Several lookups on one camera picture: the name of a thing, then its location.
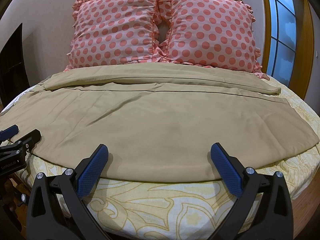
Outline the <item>khaki pants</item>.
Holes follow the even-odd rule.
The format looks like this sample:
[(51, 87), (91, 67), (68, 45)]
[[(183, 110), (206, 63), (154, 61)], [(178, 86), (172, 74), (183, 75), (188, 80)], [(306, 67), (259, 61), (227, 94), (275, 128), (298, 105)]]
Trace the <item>khaki pants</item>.
[(260, 168), (313, 148), (311, 126), (254, 74), (173, 63), (99, 66), (58, 73), (1, 114), (1, 128), (33, 129), (33, 153), (76, 167), (98, 145), (105, 178), (183, 183), (219, 178), (209, 160), (219, 142)]

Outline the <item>dark bedside cabinet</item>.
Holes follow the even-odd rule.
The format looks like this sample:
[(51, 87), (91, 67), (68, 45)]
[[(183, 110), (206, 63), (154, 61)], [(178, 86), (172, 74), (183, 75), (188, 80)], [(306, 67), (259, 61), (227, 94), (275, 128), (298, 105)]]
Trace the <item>dark bedside cabinet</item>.
[(18, 94), (29, 88), (24, 65), (22, 24), (20, 24), (1, 50), (0, 96), (6, 107)]

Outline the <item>yellow floral bed sheet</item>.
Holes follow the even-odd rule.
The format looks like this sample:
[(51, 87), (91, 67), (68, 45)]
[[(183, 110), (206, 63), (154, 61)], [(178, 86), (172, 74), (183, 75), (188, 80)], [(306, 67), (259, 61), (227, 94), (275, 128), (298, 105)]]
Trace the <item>yellow floral bed sheet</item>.
[[(260, 169), (281, 171), (289, 188), (294, 233), (300, 233), (319, 204), (319, 147)], [(85, 203), (100, 226), (142, 239), (206, 239), (236, 198), (221, 180), (153, 184), (100, 179)]]

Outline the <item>left pink polka-dot pillow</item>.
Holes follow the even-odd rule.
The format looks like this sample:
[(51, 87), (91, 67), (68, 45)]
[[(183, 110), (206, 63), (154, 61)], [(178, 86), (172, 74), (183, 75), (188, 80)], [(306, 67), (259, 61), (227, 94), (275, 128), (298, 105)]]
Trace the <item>left pink polka-dot pillow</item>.
[(161, 60), (158, 0), (76, 0), (65, 70)]

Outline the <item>pink polka-dot pillow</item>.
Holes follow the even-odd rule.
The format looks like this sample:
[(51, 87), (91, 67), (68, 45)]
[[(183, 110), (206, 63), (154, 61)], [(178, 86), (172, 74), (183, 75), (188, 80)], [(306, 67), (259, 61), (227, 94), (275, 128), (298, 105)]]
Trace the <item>pink polka-dot pillow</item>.
[(161, 60), (158, 0), (76, 0), (65, 70)]
[(169, 26), (162, 62), (218, 67), (268, 79), (258, 62), (250, 5), (235, 0), (158, 0)]

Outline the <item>right pink polka-dot pillow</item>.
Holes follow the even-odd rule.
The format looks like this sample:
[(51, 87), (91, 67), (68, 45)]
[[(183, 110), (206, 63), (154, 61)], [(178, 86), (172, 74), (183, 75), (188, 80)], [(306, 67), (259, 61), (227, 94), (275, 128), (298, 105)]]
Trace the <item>right pink polka-dot pillow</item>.
[(218, 67), (268, 79), (258, 62), (250, 5), (235, 0), (158, 0), (169, 26), (162, 62)]

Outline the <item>window with wooden frame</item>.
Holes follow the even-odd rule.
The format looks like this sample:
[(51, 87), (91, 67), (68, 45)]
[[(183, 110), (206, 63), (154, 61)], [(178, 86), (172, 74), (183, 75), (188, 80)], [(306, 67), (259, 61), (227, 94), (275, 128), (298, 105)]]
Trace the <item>window with wooden frame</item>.
[(308, 0), (263, 0), (263, 72), (305, 99), (310, 83), (314, 28)]

